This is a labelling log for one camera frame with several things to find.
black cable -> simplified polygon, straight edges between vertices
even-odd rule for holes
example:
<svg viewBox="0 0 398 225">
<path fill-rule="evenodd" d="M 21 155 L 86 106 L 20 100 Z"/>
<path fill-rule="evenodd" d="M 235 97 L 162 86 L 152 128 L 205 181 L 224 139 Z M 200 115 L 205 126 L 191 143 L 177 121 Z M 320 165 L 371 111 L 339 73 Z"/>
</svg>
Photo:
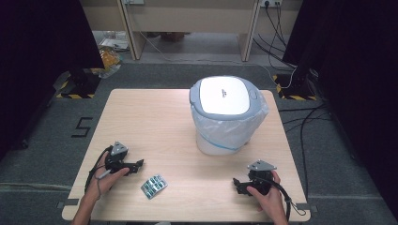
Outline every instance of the black cable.
<svg viewBox="0 0 398 225">
<path fill-rule="evenodd" d="M 266 43 L 269 47 L 271 47 L 272 49 L 275 49 L 275 50 L 278 50 L 278 51 L 284 53 L 284 50 L 279 49 L 279 48 L 277 48 L 277 47 L 275 47 L 275 46 L 272 46 L 272 45 L 268 44 L 268 42 L 266 42 L 266 41 L 263 39 L 263 37 L 261 37 L 260 34 L 257 34 L 257 35 L 258 35 L 258 36 L 260 37 L 260 39 L 261 39 L 264 43 Z"/>
<path fill-rule="evenodd" d="M 305 216 L 307 215 L 307 212 L 305 212 L 305 210 L 302 209 L 298 209 L 298 207 L 292 202 L 292 206 L 295 209 L 295 211 L 300 215 L 300 216 Z"/>
<path fill-rule="evenodd" d="M 276 37 L 277 34 L 278 34 L 278 31 L 275 31 L 274 38 L 272 39 L 271 45 L 270 45 L 270 47 L 269 47 L 269 52 L 271 52 L 271 47 L 273 46 L 273 43 L 274 43 L 274 41 L 275 41 L 275 37 Z M 274 57 L 275 59 L 279 60 L 280 62 L 284 63 L 285 65 L 287 65 L 287 64 L 286 64 L 281 58 L 276 57 L 275 54 L 269 54 L 269 55 L 268 55 L 268 61 L 269 61 L 269 65 L 270 65 L 272 68 L 277 69 L 277 70 L 281 70 L 281 71 L 294 72 L 294 70 L 292 71 L 292 70 L 286 70 L 286 69 L 278 69 L 278 68 L 274 67 L 274 66 L 272 65 L 272 63 L 271 63 L 271 59 L 270 59 L 271 56 Z"/>
<path fill-rule="evenodd" d="M 310 119 L 310 120 L 326 120 L 326 121 L 331 121 L 331 119 L 319 118 L 320 116 L 322 116 L 322 115 L 324 115 L 324 114 L 326 114 L 326 113 L 327 113 L 327 112 L 325 112 L 325 113 L 323 113 L 323 114 L 321 114 L 321 115 L 319 115 L 319 116 L 317 116 L 317 117 L 308 118 L 308 119 Z M 289 121 L 283 122 L 282 124 L 289 124 L 289 123 L 292 123 L 292 122 L 295 122 L 295 121 L 298 121 L 298 120 L 303 120 L 303 119 L 304 119 L 304 118 L 293 119 L 293 120 L 289 120 Z"/>
<path fill-rule="evenodd" d="M 284 43 L 282 37 L 279 35 L 278 29 L 275 27 L 275 24 L 273 23 L 273 20 L 272 20 L 271 17 L 269 16 L 268 8 L 267 8 L 267 7 L 266 7 L 266 13 L 267 13 L 267 16 L 268 16 L 268 18 L 269 18 L 269 21 L 270 21 L 271 24 L 272 24 L 272 27 L 273 27 L 274 30 L 275 30 L 275 35 L 278 37 L 278 39 L 281 41 L 281 43 L 284 45 L 284 47 L 286 47 L 286 43 Z"/>
<path fill-rule="evenodd" d="M 304 151 L 304 141 L 302 139 L 302 131 L 304 129 L 304 125 L 305 122 L 307 121 L 307 119 L 311 116 L 311 114 L 313 114 L 316 110 L 320 109 L 321 107 L 324 107 L 325 104 L 321 104 L 318 107 L 316 107 L 315 109 L 313 109 L 308 115 L 307 117 L 305 117 L 305 119 L 302 121 L 301 123 L 301 129 L 300 129 L 300 142 L 301 142 L 301 154 L 302 154 L 302 164 L 303 164 L 303 169 L 304 169 L 304 178 L 305 178 L 305 191 L 304 191 L 304 196 L 305 199 L 308 201 L 308 176 L 307 176 L 307 162 L 305 160 L 305 151 Z"/>
<path fill-rule="evenodd" d="M 278 27 L 279 27 L 279 30 L 281 31 L 282 43 L 284 44 L 284 46 L 286 46 L 286 42 L 284 41 L 282 26 L 281 26 L 282 9 L 281 9 L 281 6 L 279 5 L 279 2 L 276 3 L 276 12 L 278 15 L 278 25 L 276 26 L 276 28 L 278 29 Z"/>
<path fill-rule="evenodd" d="M 270 55 L 272 55 L 272 57 L 274 57 L 275 59 L 277 59 L 277 60 L 279 60 L 279 61 L 281 61 L 281 63 L 283 63 L 283 64 L 285 64 L 285 65 L 287 65 L 288 67 L 290 67 L 290 68 L 294 68 L 293 66 L 291 66 L 291 65 L 289 65 L 289 64 L 287 64 L 287 63 L 285 63 L 284 61 L 282 61 L 282 59 L 280 58 L 280 57 L 278 57 L 277 55 L 275 55 L 274 53 L 272 53 L 272 52 L 270 52 L 270 51 L 268 51 L 267 49 L 265 49 L 263 46 L 261 46 L 254 38 L 253 38 L 253 41 L 254 41 L 254 43 L 262 50 L 262 51 L 264 51 L 264 52 L 266 52 L 266 53 L 268 53 L 268 56 L 270 56 Z"/>
<path fill-rule="evenodd" d="M 292 109 L 292 110 L 278 110 L 278 112 L 279 112 L 279 113 L 282 113 L 282 112 L 294 112 L 294 111 L 309 111 L 309 110 L 313 110 L 313 109 L 322 109 L 322 108 L 325 107 L 325 105 L 324 105 L 323 107 L 320 107 L 320 106 L 317 106 L 317 107 L 314 107 L 314 108 L 301 108 L 301 109 Z"/>
<path fill-rule="evenodd" d="M 100 162 L 100 160 L 102 159 L 102 156 L 103 156 L 107 151 L 112 150 L 112 148 L 113 148 L 112 146 L 109 146 L 109 147 L 105 148 L 105 150 L 103 150 L 103 152 L 100 154 L 99 158 L 97 159 L 96 164 L 94 164 L 93 169 L 91 169 L 91 171 L 88 173 L 87 180 L 85 181 L 84 193 L 87 191 L 87 188 L 88 188 L 88 186 L 90 185 L 91 179 L 93 178 L 93 176 L 94 176 L 94 174 L 96 173 L 97 169 L 99 169 L 99 168 L 105 166 L 105 165 L 103 165 L 103 166 L 97 167 L 98 164 L 99 164 L 99 162 Z"/>
<path fill-rule="evenodd" d="M 312 120 L 317 119 L 317 120 L 327 120 L 327 121 L 331 121 L 331 119 L 323 119 L 323 118 L 312 118 Z M 293 127 L 291 127 L 290 129 L 286 130 L 284 133 L 287 133 L 291 130 L 293 130 L 294 128 L 298 128 L 299 126 L 301 126 L 301 124 L 295 125 Z"/>
</svg>

finger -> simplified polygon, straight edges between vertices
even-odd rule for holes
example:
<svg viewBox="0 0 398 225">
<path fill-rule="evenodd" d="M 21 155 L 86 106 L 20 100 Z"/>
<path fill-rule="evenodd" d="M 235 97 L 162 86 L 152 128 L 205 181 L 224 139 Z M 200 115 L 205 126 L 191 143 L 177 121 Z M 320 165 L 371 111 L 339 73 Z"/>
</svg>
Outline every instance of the finger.
<svg viewBox="0 0 398 225">
<path fill-rule="evenodd" d="M 97 166 L 99 166 L 99 165 L 104 165 L 104 164 L 105 164 L 105 159 L 106 159 L 106 157 L 108 156 L 108 154 L 109 154 L 109 152 L 106 151 L 106 152 L 102 155 L 102 157 L 101 157 L 101 159 L 100 159 L 100 161 L 99 161 L 99 164 L 98 164 Z"/>
<path fill-rule="evenodd" d="M 262 195 L 260 192 L 258 192 L 258 190 L 257 190 L 256 188 L 254 188 L 254 187 L 247 186 L 246 189 L 247 189 L 247 190 L 249 191 L 249 193 L 251 193 L 251 194 L 254 196 L 254 198 L 256 198 L 257 200 L 259 200 L 261 197 L 263 197 L 263 195 Z"/>
<path fill-rule="evenodd" d="M 118 172 L 115 172 L 114 174 L 112 174 L 112 179 L 114 181 L 116 181 L 117 179 L 119 179 L 120 177 L 124 176 L 125 174 L 127 174 L 130 171 L 129 168 L 123 168 L 120 169 Z"/>
<path fill-rule="evenodd" d="M 280 184 L 281 183 L 281 178 L 279 177 L 279 175 L 276 173 L 276 171 L 271 171 L 271 172 L 272 172 L 272 175 L 274 177 L 275 183 Z"/>
</svg>

white lid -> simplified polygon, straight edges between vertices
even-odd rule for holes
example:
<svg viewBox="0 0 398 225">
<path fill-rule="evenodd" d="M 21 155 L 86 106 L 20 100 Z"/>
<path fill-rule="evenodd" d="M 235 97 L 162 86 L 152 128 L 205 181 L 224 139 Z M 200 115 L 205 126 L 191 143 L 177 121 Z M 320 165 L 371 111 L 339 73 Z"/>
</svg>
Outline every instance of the white lid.
<svg viewBox="0 0 398 225">
<path fill-rule="evenodd" d="M 205 113 L 243 114 L 250 108 L 249 93 L 243 81 L 234 77 L 214 77 L 201 81 L 200 101 Z"/>
</svg>

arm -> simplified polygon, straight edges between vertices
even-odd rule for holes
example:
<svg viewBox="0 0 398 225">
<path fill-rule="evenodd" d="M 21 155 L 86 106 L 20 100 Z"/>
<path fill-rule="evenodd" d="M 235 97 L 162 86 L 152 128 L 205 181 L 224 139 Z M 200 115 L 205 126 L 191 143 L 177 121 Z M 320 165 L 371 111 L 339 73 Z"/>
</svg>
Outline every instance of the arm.
<svg viewBox="0 0 398 225">
<path fill-rule="evenodd" d="M 95 206 L 97 200 L 99 199 L 100 195 L 106 193 L 120 177 L 122 177 L 123 175 L 125 175 L 126 173 L 129 172 L 129 168 L 123 168 L 120 171 L 115 172 L 113 174 L 108 174 L 99 180 L 97 177 L 99 177 L 100 175 L 102 175 L 105 172 L 105 168 L 100 165 L 105 164 L 105 159 L 108 154 L 109 153 L 106 152 L 102 156 L 101 160 L 99 161 L 99 165 L 98 165 L 99 168 L 97 169 L 93 178 L 91 179 L 91 182 L 87 188 L 87 192 L 82 197 L 80 205 L 79 205 L 79 209 L 77 210 L 76 215 L 75 215 L 73 221 L 71 222 L 71 224 L 73 224 L 73 225 L 88 224 L 88 221 L 91 216 L 91 212 L 93 211 L 94 206 Z"/>
<path fill-rule="evenodd" d="M 275 171 L 271 171 L 274 181 L 281 183 L 281 178 Z M 284 213 L 281 192 L 276 187 L 271 187 L 267 195 L 262 195 L 254 187 L 247 187 L 247 190 L 260 203 L 261 210 L 264 209 L 275 225 L 286 225 L 287 219 Z"/>
</svg>

gray carpet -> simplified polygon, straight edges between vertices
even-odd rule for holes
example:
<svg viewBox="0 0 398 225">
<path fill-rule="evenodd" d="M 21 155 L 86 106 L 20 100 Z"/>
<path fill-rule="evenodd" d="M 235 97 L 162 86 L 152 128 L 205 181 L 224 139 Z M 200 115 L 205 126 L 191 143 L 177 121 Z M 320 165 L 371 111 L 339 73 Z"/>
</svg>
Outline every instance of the gray carpet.
<svg viewBox="0 0 398 225">
<path fill-rule="evenodd" d="M 59 203 L 68 197 L 113 89 L 190 88 L 196 81 L 211 75 L 235 75 L 251 81 L 259 89 L 271 90 L 281 111 L 322 104 L 321 100 L 280 99 L 262 67 L 122 65 L 116 74 L 100 82 L 92 99 L 55 98 L 31 134 L 29 148 L 8 152 L 0 162 L 0 224 L 68 224 L 61 217 Z M 64 80 L 65 76 L 61 76 L 59 83 Z M 283 122 L 288 122 L 284 127 L 304 189 L 299 126 L 302 120 L 289 121 L 302 119 L 309 112 L 281 112 Z M 85 138 L 71 138 L 84 134 L 84 130 L 75 129 L 81 117 L 92 118 L 82 122 L 82 126 L 90 130 Z M 305 224 L 398 224 L 366 169 L 351 158 L 328 110 L 317 110 L 311 117 L 315 119 L 305 125 L 302 140 L 309 184 L 308 202 L 315 211 Z"/>
</svg>

